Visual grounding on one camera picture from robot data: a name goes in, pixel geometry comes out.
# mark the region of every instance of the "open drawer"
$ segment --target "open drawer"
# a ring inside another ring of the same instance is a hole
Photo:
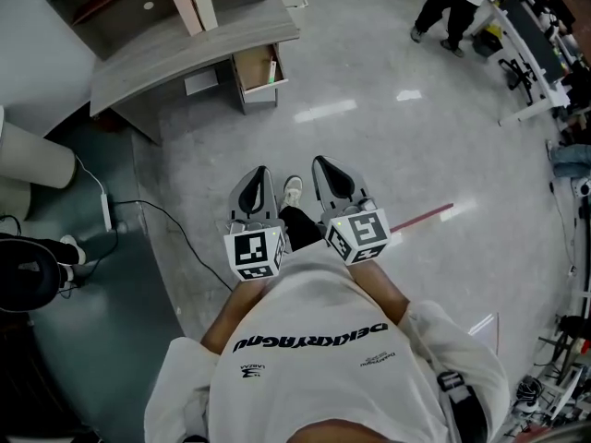
[[[232,56],[242,97],[258,91],[275,91],[287,82],[275,44],[248,49]],[[270,82],[271,61],[276,62],[274,81]]]

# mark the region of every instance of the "white table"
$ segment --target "white table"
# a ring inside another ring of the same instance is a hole
[[[490,15],[487,19],[485,19],[481,25],[479,25],[474,32],[472,33],[473,36],[477,35],[481,30],[486,28],[492,21],[496,20],[501,25],[503,31],[507,33],[507,36],[511,40],[514,48],[517,52],[524,58],[524,60],[531,66],[532,71],[536,75],[537,83],[541,89],[543,97],[540,98],[537,102],[534,102],[531,106],[520,110],[519,112],[502,118],[499,120],[499,125],[505,126],[510,123],[519,122],[526,120],[527,118],[531,118],[537,114],[541,114],[550,110],[554,107],[566,107],[570,104],[570,100],[568,95],[566,94],[565,88],[562,84],[558,81],[554,84],[548,84],[548,81],[544,77],[546,71],[542,69],[539,64],[537,63],[536,58],[527,47],[527,44],[519,35],[511,21],[507,18],[506,12],[499,9],[497,6],[494,6],[490,2],[487,2],[485,5],[488,5],[490,10]],[[517,64],[522,68],[524,72],[528,72],[528,69],[525,67],[523,62],[517,58]]]

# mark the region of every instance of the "gray floor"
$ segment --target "gray floor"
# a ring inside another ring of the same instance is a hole
[[[442,50],[442,23],[421,45],[410,41],[425,0],[308,1],[301,39],[281,45],[289,82],[276,110],[244,116],[216,90],[184,99],[161,113],[162,150],[137,143],[139,164],[160,166],[150,177],[160,199],[232,282],[222,240],[227,196],[260,164],[278,189],[289,174],[304,176],[302,206],[313,218],[320,205],[310,164],[318,154],[355,166],[391,225],[448,202],[462,206],[447,222],[405,233],[380,263],[412,299],[439,302],[466,329],[499,313],[499,354],[515,383],[533,362],[539,329],[568,302],[570,262],[544,149],[544,138],[557,136],[554,122],[544,114],[500,127],[500,117],[525,107],[523,95],[468,41],[464,60]],[[399,101],[403,90],[421,98]],[[324,105],[350,110],[311,119],[326,114],[315,110]],[[568,185],[559,191],[570,219]],[[199,338],[227,291],[172,224],[154,231],[177,315]]]

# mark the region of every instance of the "wooden desk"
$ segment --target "wooden desk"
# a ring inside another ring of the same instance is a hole
[[[112,108],[154,142],[160,142],[158,118],[146,97],[153,89],[246,49],[299,38],[299,30],[281,0],[264,0],[217,13],[219,27],[194,37],[178,15],[139,35],[92,76],[90,115]]]

